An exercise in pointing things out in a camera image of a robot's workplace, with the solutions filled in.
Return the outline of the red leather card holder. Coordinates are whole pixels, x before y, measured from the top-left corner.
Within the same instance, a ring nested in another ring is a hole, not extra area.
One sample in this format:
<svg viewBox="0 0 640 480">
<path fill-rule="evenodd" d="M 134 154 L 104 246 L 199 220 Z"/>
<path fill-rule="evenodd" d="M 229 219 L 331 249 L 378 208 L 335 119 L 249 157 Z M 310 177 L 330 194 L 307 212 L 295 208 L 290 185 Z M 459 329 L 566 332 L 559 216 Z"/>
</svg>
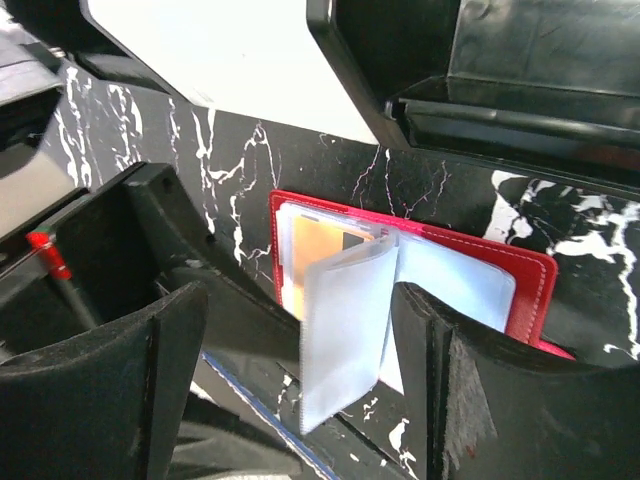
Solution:
<svg viewBox="0 0 640 480">
<path fill-rule="evenodd" d="M 431 305 L 565 356 L 542 337 L 550 256 L 284 190 L 269 206 L 277 296 L 302 327 L 302 433 L 379 383 L 424 422 Z"/>
</svg>

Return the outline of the gold credit card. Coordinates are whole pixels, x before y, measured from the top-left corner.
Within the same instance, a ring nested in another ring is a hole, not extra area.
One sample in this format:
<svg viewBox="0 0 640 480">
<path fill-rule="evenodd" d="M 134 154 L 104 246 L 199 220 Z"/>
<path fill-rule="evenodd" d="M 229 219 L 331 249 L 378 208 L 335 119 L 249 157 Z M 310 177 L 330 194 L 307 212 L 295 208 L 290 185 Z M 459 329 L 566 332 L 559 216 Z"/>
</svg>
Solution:
<svg viewBox="0 0 640 480">
<path fill-rule="evenodd" d="M 293 314 L 298 320 L 305 318 L 304 289 L 307 269 L 321 260 L 370 241 L 374 237 L 375 233 L 371 227 L 312 217 L 310 214 L 298 215 L 293 219 L 292 306 Z"/>
</svg>

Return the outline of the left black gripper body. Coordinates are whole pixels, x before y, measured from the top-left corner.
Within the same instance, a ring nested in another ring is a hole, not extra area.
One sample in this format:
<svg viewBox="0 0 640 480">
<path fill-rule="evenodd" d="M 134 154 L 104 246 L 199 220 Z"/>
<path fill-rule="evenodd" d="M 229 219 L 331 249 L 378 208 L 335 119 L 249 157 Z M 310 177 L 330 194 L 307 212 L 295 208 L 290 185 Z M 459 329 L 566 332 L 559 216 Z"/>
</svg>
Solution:
<svg viewBox="0 0 640 480">
<path fill-rule="evenodd" d="M 159 269 L 128 194 L 85 195 L 28 233 L 1 274 L 1 347 L 35 350 L 156 301 Z"/>
</svg>

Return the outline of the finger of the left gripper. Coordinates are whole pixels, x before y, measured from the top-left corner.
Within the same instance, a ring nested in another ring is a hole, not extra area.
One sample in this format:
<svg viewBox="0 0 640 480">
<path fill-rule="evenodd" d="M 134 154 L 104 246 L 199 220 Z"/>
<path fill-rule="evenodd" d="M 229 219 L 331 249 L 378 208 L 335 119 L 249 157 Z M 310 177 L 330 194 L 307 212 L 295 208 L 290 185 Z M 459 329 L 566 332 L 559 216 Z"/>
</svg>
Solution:
<svg viewBox="0 0 640 480">
<path fill-rule="evenodd" d="M 167 164 L 131 167 L 65 207 L 57 249 L 88 320 L 115 320 L 198 282 L 208 297 L 205 349 L 299 357 L 297 321 L 224 251 Z"/>
</svg>

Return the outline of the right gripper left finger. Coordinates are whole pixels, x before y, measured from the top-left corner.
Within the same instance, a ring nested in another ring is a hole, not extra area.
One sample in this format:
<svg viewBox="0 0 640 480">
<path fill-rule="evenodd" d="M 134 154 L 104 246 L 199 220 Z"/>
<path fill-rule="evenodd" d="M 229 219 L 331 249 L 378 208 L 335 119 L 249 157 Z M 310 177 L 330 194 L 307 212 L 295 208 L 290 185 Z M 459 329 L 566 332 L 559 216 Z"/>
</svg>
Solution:
<svg viewBox="0 0 640 480">
<path fill-rule="evenodd" d="M 190 283 L 2 363 L 2 478 L 165 478 L 207 312 Z"/>
</svg>

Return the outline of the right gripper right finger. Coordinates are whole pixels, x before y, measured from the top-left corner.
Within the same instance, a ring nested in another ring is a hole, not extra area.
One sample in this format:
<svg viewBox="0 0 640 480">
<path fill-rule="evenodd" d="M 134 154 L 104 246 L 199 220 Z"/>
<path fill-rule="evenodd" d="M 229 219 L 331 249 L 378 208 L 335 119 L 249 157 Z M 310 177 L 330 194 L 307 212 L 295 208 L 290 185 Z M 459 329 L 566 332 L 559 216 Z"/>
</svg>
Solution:
<svg viewBox="0 0 640 480">
<path fill-rule="evenodd" d="M 421 479 L 635 479 L 639 368 L 564 359 L 410 283 L 391 317 Z"/>
</svg>

